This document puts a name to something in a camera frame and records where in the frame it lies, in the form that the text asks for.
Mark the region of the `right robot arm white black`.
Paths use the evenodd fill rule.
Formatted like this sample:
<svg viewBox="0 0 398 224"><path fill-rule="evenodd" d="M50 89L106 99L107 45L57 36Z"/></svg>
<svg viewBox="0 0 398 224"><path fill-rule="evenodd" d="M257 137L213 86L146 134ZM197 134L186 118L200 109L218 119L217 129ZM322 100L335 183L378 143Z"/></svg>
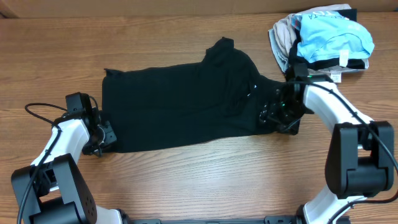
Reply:
<svg viewBox="0 0 398 224"><path fill-rule="evenodd" d="M387 121L361 113L331 81L290 81L279 93L278 104L265 105L261 112L263 122L277 123L289 132L303 114L313 113L331 132L326 186L295 215L266 216L264 223L350 223L345 213L355 205L397 200L396 195L373 199L391 189L397 172L394 129Z"/></svg>

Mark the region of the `black t-shirt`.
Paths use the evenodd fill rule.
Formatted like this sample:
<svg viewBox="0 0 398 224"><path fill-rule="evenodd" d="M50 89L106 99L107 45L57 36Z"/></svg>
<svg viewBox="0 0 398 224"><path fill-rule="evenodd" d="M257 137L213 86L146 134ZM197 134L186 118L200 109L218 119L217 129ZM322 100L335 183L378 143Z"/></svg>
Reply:
<svg viewBox="0 0 398 224"><path fill-rule="evenodd" d="M180 147L219 138L296 134L300 115L279 112L283 83L222 38L198 63L123 72L108 69L102 109L114 152Z"/></svg>

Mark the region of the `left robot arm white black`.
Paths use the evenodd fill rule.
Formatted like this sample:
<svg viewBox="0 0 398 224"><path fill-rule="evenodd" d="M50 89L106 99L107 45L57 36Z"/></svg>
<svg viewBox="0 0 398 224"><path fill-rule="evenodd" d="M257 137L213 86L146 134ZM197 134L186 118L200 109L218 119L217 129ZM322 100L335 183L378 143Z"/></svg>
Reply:
<svg viewBox="0 0 398 224"><path fill-rule="evenodd" d="M77 161L91 134L80 119L52 128L52 136L31 165L15 170L12 188L18 223L130 223L121 210L98 206Z"/></svg>

